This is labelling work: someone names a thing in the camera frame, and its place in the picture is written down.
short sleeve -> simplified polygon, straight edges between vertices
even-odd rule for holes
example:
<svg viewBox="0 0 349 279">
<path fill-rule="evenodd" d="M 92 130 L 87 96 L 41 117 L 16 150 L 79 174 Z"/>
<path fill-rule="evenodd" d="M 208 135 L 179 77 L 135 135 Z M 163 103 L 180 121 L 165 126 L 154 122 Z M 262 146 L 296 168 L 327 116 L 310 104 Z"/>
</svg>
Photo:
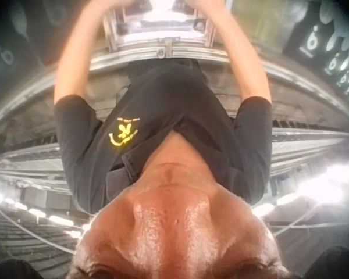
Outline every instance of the short sleeve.
<svg viewBox="0 0 349 279">
<path fill-rule="evenodd" d="M 80 96 L 62 98 L 54 107 L 57 138 L 69 189 L 78 203 L 89 199 L 89 189 L 82 181 L 84 155 L 102 125 L 96 112 Z"/>
<path fill-rule="evenodd" d="M 272 161 L 272 104 L 261 97 L 246 99 L 233 122 L 239 146 L 241 171 L 255 204 L 263 196 Z"/>
</svg>

black t-shirt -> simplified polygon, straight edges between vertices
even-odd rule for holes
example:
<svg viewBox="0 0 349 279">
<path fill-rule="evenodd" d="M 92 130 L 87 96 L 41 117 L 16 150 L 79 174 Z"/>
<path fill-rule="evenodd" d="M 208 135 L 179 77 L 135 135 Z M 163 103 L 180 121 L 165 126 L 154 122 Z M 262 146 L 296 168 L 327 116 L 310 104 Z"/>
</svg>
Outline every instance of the black t-shirt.
<svg viewBox="0 0 349 279">
<path fill-rule="evenodd" d="M 79 96 L 55 105 L 67 183 L 81 208 L 102 209 L 135 183 L 174 130 L 204 158 L 217 182 L 250 204 L 263 196 L 272 155 L 272 105 L 252 97 L 230 120 L 203 77 L 182 65 L 148 71 L 102 122 Z"/>
</svg>

sweaty skin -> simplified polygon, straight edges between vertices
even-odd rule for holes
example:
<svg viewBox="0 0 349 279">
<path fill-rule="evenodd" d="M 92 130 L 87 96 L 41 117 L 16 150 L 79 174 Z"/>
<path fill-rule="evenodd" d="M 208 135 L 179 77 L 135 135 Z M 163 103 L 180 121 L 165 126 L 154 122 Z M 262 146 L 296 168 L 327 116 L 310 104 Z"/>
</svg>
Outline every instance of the sweaty skin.
<svg viewBox="0 0 349 279">
<path fill-rule="evenodd" d="M 228 278 L 256 263 L 279 265 L 270 231 L 171 132 L 140 179 L 96 216 L 73 265 L 121 278 Z"/>
</svg>

yellow logo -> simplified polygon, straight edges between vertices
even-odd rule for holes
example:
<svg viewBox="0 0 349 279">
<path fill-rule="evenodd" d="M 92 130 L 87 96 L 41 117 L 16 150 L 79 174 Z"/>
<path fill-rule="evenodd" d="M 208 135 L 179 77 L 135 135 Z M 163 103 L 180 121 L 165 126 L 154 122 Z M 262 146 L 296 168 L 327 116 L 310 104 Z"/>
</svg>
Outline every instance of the yellow logo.
<svg viewBox="0 0 349 279">
<path fill-rule="evenodd" d="M 135 118 L 135 119 L 118 118 L 117 121 L 120 121 L 123 124 L 120 124 L 118 126 L 119 134 L 117 135 L 117 137 L 118 137 L 117 140 L 114 139 L 113 133 L 109 134 L 110 142 L 114 146 L 122 146 L 122 145 L 126 144 L 127 142 L 129 142 L 130 140 L 132 140 L 132 138 L 138 133 L 137 129 L 135 129 L 133 131 L 132 124 L 134 124 L 134 122 L 140 121 L 140 119 L 139 118 Z"/>
</svg>

raised arm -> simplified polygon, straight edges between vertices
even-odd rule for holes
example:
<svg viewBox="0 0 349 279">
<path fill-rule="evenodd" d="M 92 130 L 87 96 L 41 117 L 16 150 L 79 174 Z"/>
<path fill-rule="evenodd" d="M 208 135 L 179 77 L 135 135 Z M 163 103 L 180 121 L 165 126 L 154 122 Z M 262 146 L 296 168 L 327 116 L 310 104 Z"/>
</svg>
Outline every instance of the raised arm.
<svg viewBox="0 0 349 279">
<path fill-rule="evenodd" d="M 241 89 L 242 101 L 258 96 L 271 103 L 268 78 L 260 58 L 234 17 L 225 9 L 225 0 L 188 1 L 212 20 L 222 37 L 234 76 Z"/>
<path fill-rule="evenodd" d="M 102 17 L 109 8 L 126 6 L 134 0 L 90 0 L 71 33 L 57 71 L 54 104 L 69 95 L 83 97 L 90 60 Z"/>
</svg>

